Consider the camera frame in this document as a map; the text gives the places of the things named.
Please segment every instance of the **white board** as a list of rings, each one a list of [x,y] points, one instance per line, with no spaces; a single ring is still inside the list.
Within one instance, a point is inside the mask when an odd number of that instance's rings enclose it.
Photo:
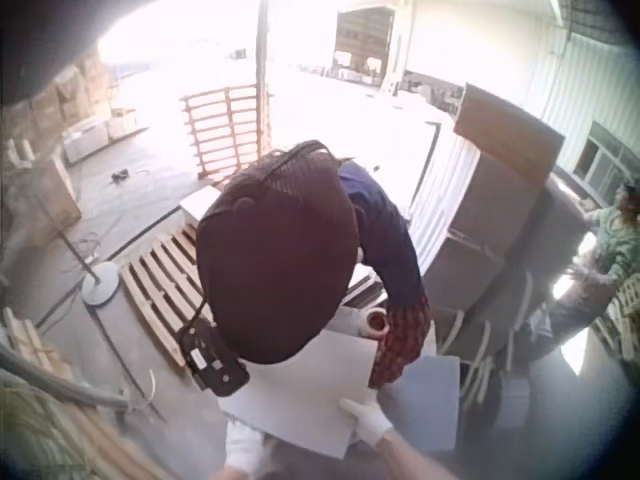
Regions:
[[[456,445],[460,359],[424,356],[378,395],[395,429],[420,453],[451,451]]]
[[[285,362],[247,363],[249,383],[219,398],[220,409],[286,442],[343,458],[355,420],[339,401],[364,401],[377,345],[323,330]]]

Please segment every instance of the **dark red cap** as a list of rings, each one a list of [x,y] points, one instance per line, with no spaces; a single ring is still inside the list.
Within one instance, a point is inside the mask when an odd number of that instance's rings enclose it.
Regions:
[[[270,154],[238,173],[200,221],[202,288],[222,337],[245,360],[290,358],[340,304],[358,228],[338,166],[317,141]]]

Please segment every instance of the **worker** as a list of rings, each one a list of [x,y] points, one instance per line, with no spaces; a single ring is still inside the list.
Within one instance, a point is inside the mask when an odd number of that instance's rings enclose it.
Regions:
[[[455,477],[432,459],[413,449],[394,430],[376,399],[377,391],[369,390],[363,404],[342,399],[340,406],[356,417],[356,434],[377,450],[394,478],[402,480],[454,480]],[[230,419],[227,424],[225,466],[212,480],[245,480],[258,472],[265,456],[264,434]]]
[[[595,248],[572,265],[575,283],[549,307],[553,339],[539,336],[527,352],[536,360],[588,327],[605,313],[617,289],[640,272],[640,179],[626,180],[616,193],[614,206],[589,212],[585,221],[597,234]]]
[[[366,170],[315,140],[237,173],[199,223],[198,273],[222,341],[258,364],[295,355],[334,316],[358,247],[388,295],[369,385],[395,381],[430,325],[407,222]]]

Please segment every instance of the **hand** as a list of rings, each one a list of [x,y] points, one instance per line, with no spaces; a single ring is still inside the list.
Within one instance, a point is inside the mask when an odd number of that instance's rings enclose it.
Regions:
[[[240,420],[230,418],[227,423],[225,449],[225,466],[253,475],[264,455],[264,433],[254,430]]]
[[[363,404],[347,398],[340,400],[340,407],[351,413],[358,419],[356,433],[372,447],[376,447],[382,436],[393,428],[389,419],[382,413],[382,409],[376,399],[378,392],[373,389],[367,391],[367,397]]]
[[[584,265],[573,264],[567,269],[567,275],[580,282],[586,282],[591,274],[591,270]]]

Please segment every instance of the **green shirt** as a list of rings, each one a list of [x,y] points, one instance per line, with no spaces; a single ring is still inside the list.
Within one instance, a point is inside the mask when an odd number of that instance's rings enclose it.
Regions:
[[[607,273],[620,285],[640,272],[640,227],[623,223],[615,207],[603,208],[592,215],[589,216],[598,226],[601,273]]]

